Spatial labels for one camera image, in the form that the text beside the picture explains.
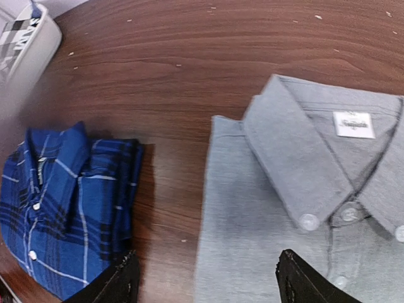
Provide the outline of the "blue plaid long sleeve shirt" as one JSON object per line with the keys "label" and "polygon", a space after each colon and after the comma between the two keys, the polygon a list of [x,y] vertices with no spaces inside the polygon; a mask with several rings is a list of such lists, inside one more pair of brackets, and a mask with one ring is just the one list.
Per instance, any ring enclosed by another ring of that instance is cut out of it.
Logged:
{"label": "blue plaid long sleeve shirt", "polygon": [[136,139],[96,139],[82,122],[28,129],[7,158],[1,233],[21,268],[61,300],[129,250],[143,159]]}

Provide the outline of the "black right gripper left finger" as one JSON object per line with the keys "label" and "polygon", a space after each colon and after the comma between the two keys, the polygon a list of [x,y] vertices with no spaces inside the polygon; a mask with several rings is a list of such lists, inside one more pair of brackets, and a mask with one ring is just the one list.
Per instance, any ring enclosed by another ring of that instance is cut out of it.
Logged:
{"label": "black right gripper left finger", "polygon": [[137,303],[140,263],[135,251],[119,256],[92,283],[65,303]]}

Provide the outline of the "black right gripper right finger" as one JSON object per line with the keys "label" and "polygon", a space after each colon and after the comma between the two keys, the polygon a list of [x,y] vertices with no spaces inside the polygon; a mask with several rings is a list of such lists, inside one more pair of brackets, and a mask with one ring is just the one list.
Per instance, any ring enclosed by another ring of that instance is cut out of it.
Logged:
{"label": "black right gripper right finger", "polygon": [[275,275],[282,303],[360,303],[291,249],[282,251]]}

